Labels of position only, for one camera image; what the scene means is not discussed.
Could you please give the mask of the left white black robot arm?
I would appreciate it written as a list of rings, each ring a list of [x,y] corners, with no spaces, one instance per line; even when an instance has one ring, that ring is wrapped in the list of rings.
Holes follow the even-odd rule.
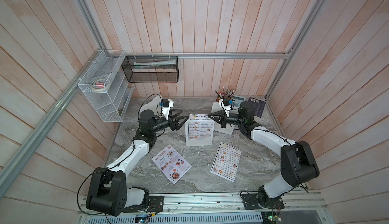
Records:
[[[86,198],[87,215],[106,214],[119,216],[124,210],[148,210],[150,194],[147,189],[127,187],[127,177],[137,163],[146,156],[155,145],[158,132],[169,128],[180,130],[189,119],[182,115],[182,110],[173,109],[168,116],[158,116],[153,110],[141,112],[136,131],[130,147],[114,162],[106,167],[96,168],[88,177],[90,184]]]

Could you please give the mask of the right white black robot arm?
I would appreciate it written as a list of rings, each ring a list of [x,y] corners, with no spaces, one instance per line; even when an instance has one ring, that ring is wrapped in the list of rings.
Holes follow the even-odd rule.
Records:
[[[259,187],[256,207],[276,207],[281,196],[320,175],[319,167],[311,146],[305,141],[293,141],[269,131],[254,119],[254,108],[249,102],[242,102],[237,113],[224,107],[208,114],[222,128],[236,125],[241,134],[260,143],[280,156],[280,173],[267,184]]]

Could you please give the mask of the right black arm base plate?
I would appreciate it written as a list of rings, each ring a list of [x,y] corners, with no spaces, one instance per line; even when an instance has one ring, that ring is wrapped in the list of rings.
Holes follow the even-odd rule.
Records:
[[[245,210],[256,210],[256,209],[284,209],[285,205],[281,197],[267,198],[262,193],[250,194],[248,192],[241,192],[240,197],[243,201]]]

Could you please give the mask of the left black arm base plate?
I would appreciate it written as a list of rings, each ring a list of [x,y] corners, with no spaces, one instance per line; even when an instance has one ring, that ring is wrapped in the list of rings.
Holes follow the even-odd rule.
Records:
[[[126,207],[123,213],[159,213],[163,211],[163,207],[164,196],[157,195],[148,197],[144,204]]]

